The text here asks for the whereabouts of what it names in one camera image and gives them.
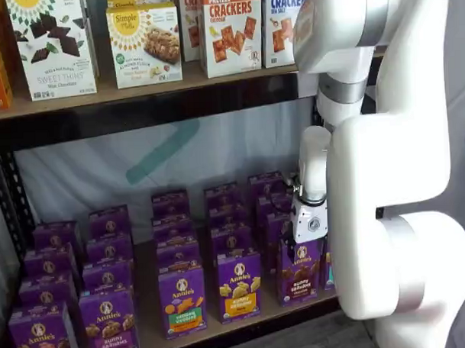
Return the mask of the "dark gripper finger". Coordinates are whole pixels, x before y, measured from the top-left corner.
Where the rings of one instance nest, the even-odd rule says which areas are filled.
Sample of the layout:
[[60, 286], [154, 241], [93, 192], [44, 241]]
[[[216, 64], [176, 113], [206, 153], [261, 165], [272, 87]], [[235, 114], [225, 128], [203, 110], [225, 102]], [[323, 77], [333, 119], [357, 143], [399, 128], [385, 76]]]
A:
[[283, 229], [281, 231], [281, 239], [287, 250], [294, 250], [296, 241], [293, 236], [294, 228], [291, 221], [284, 222]]

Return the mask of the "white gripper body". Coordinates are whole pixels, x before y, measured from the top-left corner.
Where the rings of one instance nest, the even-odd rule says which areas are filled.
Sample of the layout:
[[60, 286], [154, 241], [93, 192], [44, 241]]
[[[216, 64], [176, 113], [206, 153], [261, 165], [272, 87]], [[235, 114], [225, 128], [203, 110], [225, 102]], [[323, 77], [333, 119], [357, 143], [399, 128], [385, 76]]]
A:
[[328, 232], [327, 202], [305, 205], [292, 203], [292, 236], [296, 243], [307, 243], [325, 237]]

